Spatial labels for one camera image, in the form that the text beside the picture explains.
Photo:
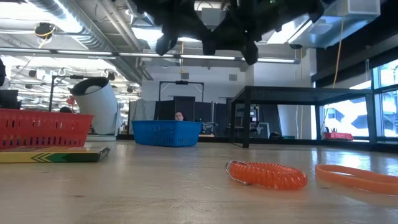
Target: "black monitor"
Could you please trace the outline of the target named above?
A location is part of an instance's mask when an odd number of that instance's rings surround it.
[[[0,90],[0,108],[2,109],[20,109],[18,103],[18,90]]]

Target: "glass window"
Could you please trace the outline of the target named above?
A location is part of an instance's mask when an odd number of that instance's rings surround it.
[[[327,113],[325,126],[330,131],[336,129],[353,136],[369,136],[365,97],[325,105],[324,111]]]
[[[374,68],[373,73],[378,76],[375,80],[379,80],[375,88],[398,84],[398,59]]]
[[[398,90],[378,95],[381,97],[382,130],[385,137],[398,137]]]

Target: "white trash can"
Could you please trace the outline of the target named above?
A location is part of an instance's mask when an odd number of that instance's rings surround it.
[[[114,133],[122,125],[117,118],[118,101],[107,78],[88,78],[76,84],[70,93],[80,108],[80,113],[93,115],[91,125],[98,134]]]

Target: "blue plastic basket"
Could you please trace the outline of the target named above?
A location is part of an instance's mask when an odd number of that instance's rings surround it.
[[[201,123],[189,121],[133,121],[134,139],[150,146],[183,147],[198,142]]]

